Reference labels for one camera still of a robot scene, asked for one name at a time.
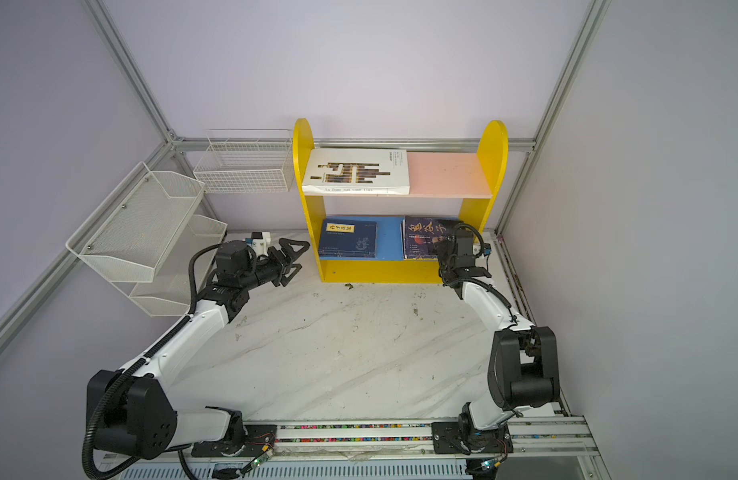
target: book cover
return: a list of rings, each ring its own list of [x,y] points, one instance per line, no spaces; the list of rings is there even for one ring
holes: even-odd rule
[[[406,150],[315,148],[302,191],[312,194],[409,194]]]
[[[318,254],[353,258],[376,256],[376,222],[327,217],[321,227]]]
[[[435,244],[453,234],[457,219],[429,216],[403,218],[403,258],[436,258]]]

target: yellow bookshelf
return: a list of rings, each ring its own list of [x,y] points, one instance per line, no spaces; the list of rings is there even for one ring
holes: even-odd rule
[[[321,280],[337,283],[440,283],[438,262],[431,260],[319,258],[318,240],[321,225],[326,218],[324,196],[306,194],[302,191],[305,168],[313,148],[313,132],[310,124],[306,119],[300,118],[294,126],[292,143],[294,175],[297,178],[297,188],[300,191],[307,230],[310,232],[310,241]],[[507,167],[508,132],[504,123],[498,120],[489,122],[475,154],[410,152],[409,156],[409,196],[462,198],[460,220],[483,232]]]

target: robotic arm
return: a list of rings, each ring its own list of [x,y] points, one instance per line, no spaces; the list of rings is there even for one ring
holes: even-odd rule
[[[100,370],[86,392],[86,436],[82,464],[90,478],[111,478],[140,458],[182,450],[191,443],[222,442],[231,451],[246,441],[241,413],[222,408],[175,411],[167,393],[177,374],[213,334],[232,322],[249,301],[249,290],[265,283],[286,286],[302,268],[294,262],[310,247],[307,242],[280,239],[281,249],[268,248],[258,256],[239,240],[212,245],[189,263],[191,308],[188,314],[120,370]],[[217,249],[216,272],[196,293],[196,259]],[[212,281],[214,274],[217,280]],[[131,456],[120,466],[100,472],[93,450]]]
[[[474,236],[480,242],[477,254],[473,253]],[[443,284],[453,288],[494,332],[489,388],[465,404],[459,417],[460,438],[466,446],[503,427],[512,416],[523,416],[530,408],[557,400],[561,393],[555,334],[514,312],[492,285],[489,271],[476,266],[484,246],[478,230],[468,224],[458,224],[454,235],[436,244]]]

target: white table surface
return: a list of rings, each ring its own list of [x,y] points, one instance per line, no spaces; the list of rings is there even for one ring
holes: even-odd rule
[[[307,232],[280,233],[276,245],[282,236],[308,240]],[[169,392],[174,408],[234,408],[246,420],[445,418],[485,391],[492,334],[454,290],[349,289],[320,282],[312,249],[299,263],[287,287],[252,290],[206,342]],[[496,256],[489,268],[513,302]]]

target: mesh tray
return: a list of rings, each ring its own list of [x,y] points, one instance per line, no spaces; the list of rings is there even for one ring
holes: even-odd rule
[[[286,192],[294,180],[290,130],[208,130],[193,171],[210,194]]]
[[[108,282],[152,282],[204,195],[204,183],[171,171],[140,179],[86,244],[67,247]]]
[[[228,225],[220,221],[193,215],[154,280],[137,283],[128,294],[129,299],[150,316],[179,316],[187,312],[190,306],[188,262],[200,249],[219,244],[227,228]],[[213,261],[213,253],[201,255],[196,260],[195,279],[199,286]]]

